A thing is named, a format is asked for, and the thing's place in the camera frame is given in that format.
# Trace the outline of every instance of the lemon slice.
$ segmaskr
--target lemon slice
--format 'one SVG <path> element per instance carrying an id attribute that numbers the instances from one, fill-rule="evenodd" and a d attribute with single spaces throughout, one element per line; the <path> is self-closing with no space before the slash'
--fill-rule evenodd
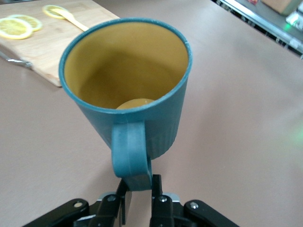
<path id="1" fill-rule="evenodd" d="M 42 23 L 40 20 L 38 20 L 37 18 L 31 17 L 31 16 L 28 16 L 28 15 L 14 14 L 14 15 L 8 16 L 8 18 L 18 18 L 18 19 L 26 21 L 27 23 L 29 23 L 31 25 L 33 32 L 38 31 L 42 28 Z"/>
<path id="2" fill-rule="evenodd" d="M 30 37 L 33 29 L 29 23 L 18 18 L 0 19 L 0 36 L 8 39 L 25 39 Z"/>
<path id="3" fill-rule="evenodd" d="M 46 6 L 43 6 L 42 11 L 43 11 L 46 15 L 48 15 L 48 16 L 50 16 L 50 17 L 54 17 L 54 18 L 57 18 L 57 19 L 65 19 L 65 18 L 62 17 L 60 14 L 58 14 L 58 13 L 52 11 L 52 9 L 62 9 L 62 10 L 65 10 L 65 11 L 68 12 L 67 9 L 65 9 L 65 8 L 63 8 L 63 7 L 61 7 L 61 6 L 56 6 L 56 5 L 46 5 Z"/>

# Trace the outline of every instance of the mug handle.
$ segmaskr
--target mug handle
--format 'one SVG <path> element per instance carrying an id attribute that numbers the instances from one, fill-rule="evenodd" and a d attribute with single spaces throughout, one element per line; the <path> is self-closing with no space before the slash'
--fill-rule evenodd
<path id="1" fill-rule="evenodd" d="M 131 191 L 152 188 L 151 159 L 146 152 L 145 123 L 116 123 L 112 128 L 112 163 Z"/>

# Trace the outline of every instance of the cutting board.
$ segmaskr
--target cutting board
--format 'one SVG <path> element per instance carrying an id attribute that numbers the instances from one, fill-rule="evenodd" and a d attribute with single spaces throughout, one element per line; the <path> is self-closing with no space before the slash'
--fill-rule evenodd
<path id="1" fill-rule="evenodd" d="M 44 5 L 58 5 L 69 10 L 87 27 L 118 18 L 92 0 L 37 0 L 0 5 L 0 17 L 25 14 L 39 19 L 43 28 L 23 40 L 0 38 L 0 44 L 19 58 L 33 63 L 33 70 L 60 87 L 58 64 L 64 49 L 79 34 L 76 26 L 65 19 L 56 19 L 42 11 Z"/>

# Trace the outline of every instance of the teal mug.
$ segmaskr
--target teal mug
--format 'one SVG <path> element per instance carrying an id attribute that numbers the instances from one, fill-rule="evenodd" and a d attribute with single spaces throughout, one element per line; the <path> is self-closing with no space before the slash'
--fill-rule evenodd
<path id="1" fill-rule="evenodd" d="M 61 57 L 62 87 L 111 148 L 114 172 L 131 191 L 151 189 L 151 160 L 175 140 L 191 65 L 186 38 L 148 18 L 96 25 Z"/>

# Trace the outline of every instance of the table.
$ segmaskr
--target table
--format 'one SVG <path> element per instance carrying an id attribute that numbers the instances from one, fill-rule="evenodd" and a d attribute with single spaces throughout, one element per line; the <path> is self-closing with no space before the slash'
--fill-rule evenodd
<path id="1" fill-rule="evenodd" d="M 302 226 L 302 61 L 210 0 L 97 2 L 167 22 L 192 46 L 176 141 L 152 162 L 163 190 L 241 227 Z M 114 191 L 110 150 L 65 92 L 3 60 L 0 70 L 1 225 Z M 151 192 L 133 193 L 126 226 L 150 216 Z"/>

